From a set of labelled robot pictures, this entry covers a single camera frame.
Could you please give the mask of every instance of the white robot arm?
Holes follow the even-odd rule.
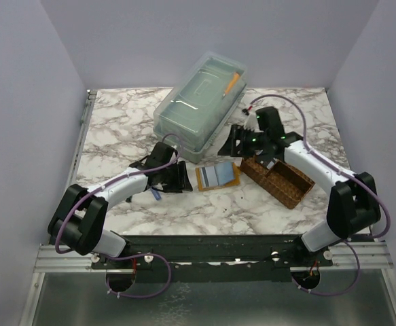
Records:
[[[376,223],[380,219],[374,179],[368,173],[355,174],[315,151],[295,132],[285,133],[278,110],[256,111],[260,132],[232,125],[219,155],[253,157],[267,163],[282,160],[308,175],[329,196],[324,221],[299,239],[305,255],[314,253]]]
[[[155,185],[161,185],[163,192],[192,191],[185,162],[169,163],[177,154],[173,147],[159,142],[149,156],[109,180],[87,188],[77,184],[70,186],[48,226],[48,233],[53,238],[59,237],[61,243],[80,255],[92,252],[119,256],[126,241],[116,233],[103,229],[107,211]],[[87,198],[75,207],[85,196]],[[84,217],[76,215],[75,209],[85,210]],[[68,215],[71,218],[65,223]]]

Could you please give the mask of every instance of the brown woven basket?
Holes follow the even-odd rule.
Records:
[[[313,180],[282,161],[267,169],[248,158],[241,161],[240,169],[288,209],[295,208],[314,186]]]

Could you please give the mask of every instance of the blue tape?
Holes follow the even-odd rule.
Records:
[[[150,190],[151,190],[151,192],[154,195],[154,198],[156,200],[161,200],[162,199],[160,193],[157,190],[155,190],[154,188],[150,188]]]

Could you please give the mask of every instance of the gray wall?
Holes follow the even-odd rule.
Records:
[[[207,50],[251,86],[330,86],[377,0],[41,0],[88,88],[173,86]]]
[[[352,167],[373,174],[392,214],[386,239],[396,266],[396,1],[380,1],[329,99]]]
[[[19,322],[85,93],[40,2],[0,1],[0,326]]]

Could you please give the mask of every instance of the plastic box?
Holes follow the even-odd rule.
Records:
[[[177,134],[184,145],[182,157],[199,163],[244,95],[245,75],[239,62],[206,53],[154,111],[154,133],[159,139]],[[166,142],[178,143],[174,137]]]

